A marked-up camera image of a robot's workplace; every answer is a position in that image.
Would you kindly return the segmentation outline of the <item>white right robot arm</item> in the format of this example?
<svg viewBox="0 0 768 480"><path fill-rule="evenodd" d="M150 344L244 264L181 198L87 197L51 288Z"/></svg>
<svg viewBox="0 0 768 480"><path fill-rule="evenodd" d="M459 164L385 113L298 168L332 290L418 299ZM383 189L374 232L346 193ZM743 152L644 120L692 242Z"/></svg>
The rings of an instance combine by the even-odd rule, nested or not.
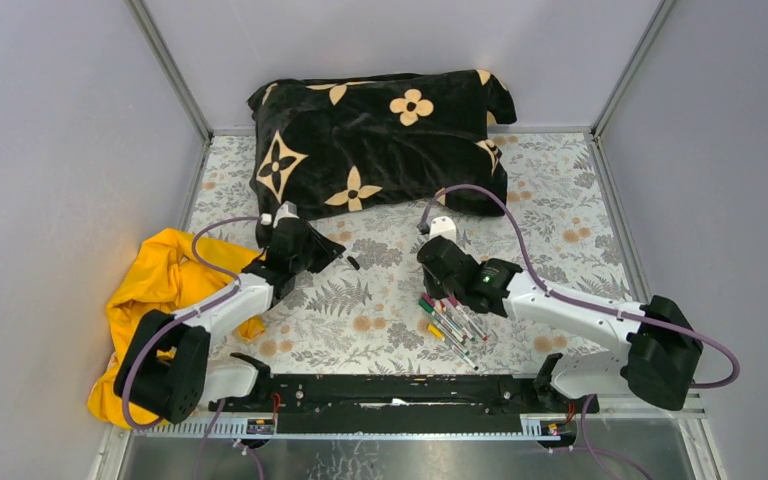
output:
<svg viewBox="0 0 768 480"><path fill-rule="evenodd" d="M557 412L590 394L633 394L663 410L683 409L703 345L674 301L655 295L644 304L617 302L569 289L512 262L479 262L443 236L428 240L417 260L436 298L544 323L600 346L595 354L545 360L533 386L543 410Z"/></svg>

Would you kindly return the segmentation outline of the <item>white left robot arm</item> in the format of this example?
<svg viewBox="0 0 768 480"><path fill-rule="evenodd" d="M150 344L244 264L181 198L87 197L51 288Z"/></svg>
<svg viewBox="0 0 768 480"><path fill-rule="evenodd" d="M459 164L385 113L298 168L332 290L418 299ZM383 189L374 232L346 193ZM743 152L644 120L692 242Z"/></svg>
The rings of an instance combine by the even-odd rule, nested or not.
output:
<svg viewBox="0 0 768 480"><path fill-rule="evenodd" d="M95 416L151 428L220 398L248 411L267 404L271 387L251 362L211 367L211 349L237 327L256 325L297 274L318 273L345 250L295 217L267 229L266 251L175 229L142 243L106 306L114 352L88 401Z"/></svg>

